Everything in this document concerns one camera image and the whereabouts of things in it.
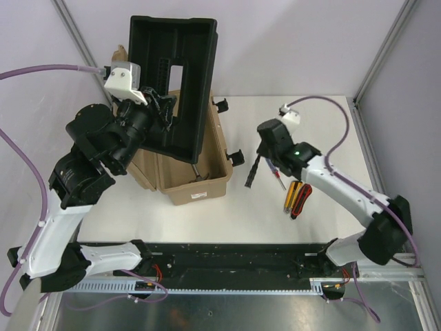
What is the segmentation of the black toolbox tray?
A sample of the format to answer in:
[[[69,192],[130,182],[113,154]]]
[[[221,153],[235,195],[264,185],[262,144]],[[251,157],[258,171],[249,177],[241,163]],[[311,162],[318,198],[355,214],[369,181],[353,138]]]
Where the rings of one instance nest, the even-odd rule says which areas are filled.
[[[192,163],[202,150],[218,42],[212,18],[171,19],[134,15],[128,59],[141,67],[140,86],[176,94],[172,127],[152,152]]]

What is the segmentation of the yellow utility knife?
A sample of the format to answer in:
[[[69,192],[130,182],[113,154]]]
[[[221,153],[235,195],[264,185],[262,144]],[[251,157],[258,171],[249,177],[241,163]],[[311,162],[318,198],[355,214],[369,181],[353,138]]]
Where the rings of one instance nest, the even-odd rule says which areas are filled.
[[[290,183],[283,206],[283,212],[285,214],[290,214],[291,211],[293,210],[295,201],[302,186],[303,186],[302,181],[292,181]]]

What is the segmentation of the black rubber mallet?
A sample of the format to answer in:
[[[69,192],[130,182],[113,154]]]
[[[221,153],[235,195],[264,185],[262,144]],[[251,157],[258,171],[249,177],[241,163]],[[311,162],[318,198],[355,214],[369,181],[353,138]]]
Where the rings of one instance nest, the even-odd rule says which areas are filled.
[[[245,182],[245,187],[246,188],[251,188],[252,187],[252,183],[254,182],[256,173],[258,172],[258,166],[260,163],[260,158],[261,155],[257,154],[256,159],[254,161],[254,164],[251,167],[251,170],[249,171],[249,174],[247,176],[246,182]]]

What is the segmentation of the red black utility knife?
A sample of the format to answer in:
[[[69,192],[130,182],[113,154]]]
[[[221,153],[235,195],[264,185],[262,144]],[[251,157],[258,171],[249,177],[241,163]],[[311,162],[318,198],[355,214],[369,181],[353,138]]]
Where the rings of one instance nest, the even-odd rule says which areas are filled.
[[[304,204],[311,195],[311,193],[312,193],[312,187],[309,184],[304,184],[300,188],[299,193],[294,201],[294,206],[291,210],[291,214],[290,214],[291,219],[297,219],[297,217],[301,214]]]

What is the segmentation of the tan plastic toolbox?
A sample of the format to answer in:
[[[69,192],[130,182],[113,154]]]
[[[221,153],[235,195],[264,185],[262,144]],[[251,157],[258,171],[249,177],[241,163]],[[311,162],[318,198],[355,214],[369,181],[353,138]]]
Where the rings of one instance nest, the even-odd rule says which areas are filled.
[[[129,164],[128,173],[142,188],[167,195],[174,205],[225,196],[233,168],[245,162],[241,150],[227,151],[218,113],[226,106],[226,101],[214,103],[213,95],[209,96],[202,150],[197,161],[186,163],[140,149]],[[195,179],[192,164],[196,164],[201,175],[209,173],[209,179],[192,183]]]

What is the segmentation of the steel claw hammer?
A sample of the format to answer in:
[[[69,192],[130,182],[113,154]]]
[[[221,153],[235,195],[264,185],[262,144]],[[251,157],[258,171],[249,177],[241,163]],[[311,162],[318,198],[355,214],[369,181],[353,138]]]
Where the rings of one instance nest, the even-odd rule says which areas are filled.
[[[192,181],[192,183],[198,183],[209,179],[209,173],[205,174],[204,176],[201,175],[196,164],[192,164],[192,170],[194,171],[195,174],[195,179]]]

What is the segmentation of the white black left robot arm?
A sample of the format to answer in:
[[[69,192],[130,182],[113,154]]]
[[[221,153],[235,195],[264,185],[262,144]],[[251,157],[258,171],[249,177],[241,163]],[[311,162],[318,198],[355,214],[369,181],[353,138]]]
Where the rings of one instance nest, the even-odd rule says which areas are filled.
[[[176,95],[162,96],[149,87],[140,93],[145,103],[118,98],[115,110],[90,104],[66,125],[74,143],[56,163],[44,189],[45,216],[30,237],[29,248],[8,250],[11,265],[23,271],[22,288],[39,279],[42,293],[62,292],[94,274],[129,270],[143,276],[151,270],[152,253],[140,239],[97,248],[72,240],[115,178],[127,174],[151,134],[167,132],[172,124]]]

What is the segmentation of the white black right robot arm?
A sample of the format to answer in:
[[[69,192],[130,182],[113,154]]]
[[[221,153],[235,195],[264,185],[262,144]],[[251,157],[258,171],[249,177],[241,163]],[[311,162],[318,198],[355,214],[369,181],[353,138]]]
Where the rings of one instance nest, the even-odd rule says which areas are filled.
[[[257,153],[285,176],[293,177],[325,193],[351,213],[362,232],[330,241],[318,259],[318,269],[333,277],[342,266],[368,259],[386,265],[411,236],[409,202],[370,191],[339,174],[319,150],[306,142],[294,143],[281,121],[270,119],[257,127],[261,138]]]

